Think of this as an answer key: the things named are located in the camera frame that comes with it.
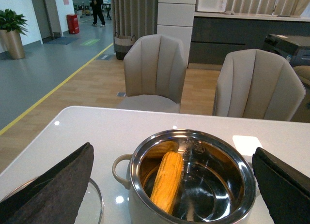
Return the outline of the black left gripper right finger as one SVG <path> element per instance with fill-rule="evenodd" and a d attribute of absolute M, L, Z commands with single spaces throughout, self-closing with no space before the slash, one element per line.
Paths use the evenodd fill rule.
<path fill-rule="evenodd" d="M 263 148 L 252 156 L 254 175 L 276 224 L 310 222 L 310 178 Z"/>

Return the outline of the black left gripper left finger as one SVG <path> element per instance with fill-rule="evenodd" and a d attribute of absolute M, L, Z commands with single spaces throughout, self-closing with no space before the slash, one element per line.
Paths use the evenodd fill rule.
<path fill-rule="evenodd" d="M 0 204 L 2 224 L 73 224 L 88 187 L 94 149 L 85 143 Z"/>

